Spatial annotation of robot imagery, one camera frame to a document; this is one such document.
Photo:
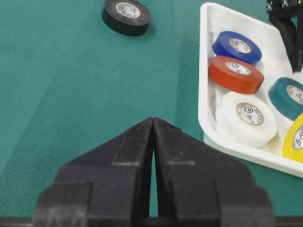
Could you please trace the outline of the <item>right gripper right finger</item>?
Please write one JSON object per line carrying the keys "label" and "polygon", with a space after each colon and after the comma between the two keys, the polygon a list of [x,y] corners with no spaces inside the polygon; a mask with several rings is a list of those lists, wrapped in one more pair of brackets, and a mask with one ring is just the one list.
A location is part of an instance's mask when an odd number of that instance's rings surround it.
{"label": "right gripper right finger", "polygon": [[268,193],[237,161],[184,133],[153,120],[161,217],[179,227],[273,227]]}

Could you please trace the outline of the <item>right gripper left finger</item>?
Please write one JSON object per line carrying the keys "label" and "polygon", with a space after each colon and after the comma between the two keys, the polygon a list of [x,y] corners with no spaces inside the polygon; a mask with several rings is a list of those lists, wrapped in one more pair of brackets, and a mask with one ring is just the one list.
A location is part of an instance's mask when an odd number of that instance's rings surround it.
{"label": "right gripper left finger", "polygon": [[149,216],[153,119],[61,166],[38,199],[36,227],[131,227]]}

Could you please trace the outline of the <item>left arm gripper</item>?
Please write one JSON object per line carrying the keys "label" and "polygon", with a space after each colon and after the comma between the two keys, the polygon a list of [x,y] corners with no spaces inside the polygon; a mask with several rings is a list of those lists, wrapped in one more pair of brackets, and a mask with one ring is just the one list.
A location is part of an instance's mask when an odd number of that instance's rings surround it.
{"label": "left arm gripper", "polygon": [[267,0],[269,21],[280,31],[293,72],[303,68],[303,1]]}

